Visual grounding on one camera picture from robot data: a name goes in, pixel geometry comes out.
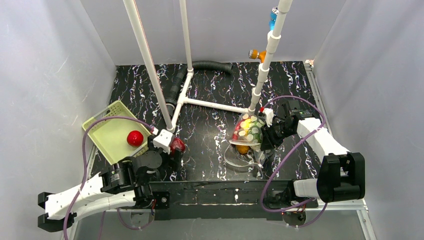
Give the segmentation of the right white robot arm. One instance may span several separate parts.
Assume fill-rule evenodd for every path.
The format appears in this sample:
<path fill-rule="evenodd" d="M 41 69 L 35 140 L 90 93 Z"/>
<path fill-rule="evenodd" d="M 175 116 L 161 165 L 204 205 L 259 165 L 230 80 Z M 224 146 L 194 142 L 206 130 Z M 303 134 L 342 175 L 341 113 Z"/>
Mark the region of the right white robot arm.
<path fill-rule="evenodd" d="M 298 135 L 313 149 L 321 164 L 316 178 L 289 181 L 275 201 L 291 204 L 307 198 L 325 203 L 362 199 L 366 193 L 364 156 L 338 143 L 323 126 L 319 115 L 302 110 L 297 100 L 286 100 L 282 107 L 283 117 L 275 116 L 270 108 L 262 107 L 259 111 L 259 116 L 265 119 L 261 127 L 261 150 L 275 149 L 284 139 Z"/>

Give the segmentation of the dark red fake fruit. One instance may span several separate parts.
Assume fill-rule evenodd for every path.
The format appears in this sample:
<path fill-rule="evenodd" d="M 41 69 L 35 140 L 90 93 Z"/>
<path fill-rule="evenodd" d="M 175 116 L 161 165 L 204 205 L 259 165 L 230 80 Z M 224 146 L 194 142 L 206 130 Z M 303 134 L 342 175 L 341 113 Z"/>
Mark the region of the dark red fake fruit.
<path fill-rule="evenodd" d="M 170 144 L 170 155 L 174 155 L 176 151 L 184 153 L 186 150 L 185 143 L 178 137 L 175 137 Z"/>

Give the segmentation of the red fake apple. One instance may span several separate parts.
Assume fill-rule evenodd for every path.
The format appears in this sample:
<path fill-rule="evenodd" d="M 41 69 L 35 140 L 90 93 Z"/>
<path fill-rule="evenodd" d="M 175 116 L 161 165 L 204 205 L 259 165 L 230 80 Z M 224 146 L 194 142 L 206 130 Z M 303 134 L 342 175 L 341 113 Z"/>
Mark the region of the red fake apple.
<path fill-rule="evenodd" d="M 133 130 L 128 133 L 126 142 L 131 147 L 140 147 L 144 142 L 144 135 L 138 130 Z"/>

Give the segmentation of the clear polka dot zip bag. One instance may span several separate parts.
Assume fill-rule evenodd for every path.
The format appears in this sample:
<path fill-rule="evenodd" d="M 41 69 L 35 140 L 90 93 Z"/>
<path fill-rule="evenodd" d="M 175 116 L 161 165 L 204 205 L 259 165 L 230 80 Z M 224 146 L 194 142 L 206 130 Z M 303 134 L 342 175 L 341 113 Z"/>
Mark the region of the clear polka dot zip bag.
<path fill-rule="evenodd" d="M 270 152 L 269 150 L 261 151 L 263 140 L 261 127 L 265 125 L 264 120 L 257 115 L 243 113 L 235 124 L 234 131 L 229 139 L 229 147 L 235 147 L 236 149 L 236 145 L 245 145 L 249 146 L 250 150 L 247 154 L 242 155 L 236 149 L 236 152 L 243 157 L 243 163 L 231 162 L 226 157 L 224 161 L 235 168 L 257 167 L 262 169 L 267 154 Z"/>

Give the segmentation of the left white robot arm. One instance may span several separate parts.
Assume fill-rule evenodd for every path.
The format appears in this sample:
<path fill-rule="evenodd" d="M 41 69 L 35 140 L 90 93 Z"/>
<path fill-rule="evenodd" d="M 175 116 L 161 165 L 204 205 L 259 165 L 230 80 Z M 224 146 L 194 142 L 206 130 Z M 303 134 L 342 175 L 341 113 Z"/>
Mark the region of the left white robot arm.
<path fill-rule="evenodd" d="M 44 214 L 38 216 L 37 226 L 54 233 L 67 229 L 74 222 L 90 215 L 119 208 L 167 208 L 168 192 L 152 191 L 150 182 L 160 179 L 160 168 L 179 168 L 186 146 L 172 136 L 150 136 L 148 149 L 138 156 L 127 156 L 99 172 L 79 186 L 60 193 L 42 192 L 38 205 Z"/>

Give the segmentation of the orange fake fruit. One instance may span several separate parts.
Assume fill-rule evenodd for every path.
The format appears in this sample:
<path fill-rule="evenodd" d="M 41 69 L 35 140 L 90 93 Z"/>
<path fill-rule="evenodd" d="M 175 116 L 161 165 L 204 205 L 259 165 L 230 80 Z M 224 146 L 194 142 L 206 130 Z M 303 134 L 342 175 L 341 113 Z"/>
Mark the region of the orange fake fruit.
<path fill-rule="evenodd" d="M 236 145 L 235 148 L 241 155 L 246 155 L 251 149 L 248 145 Z"/>

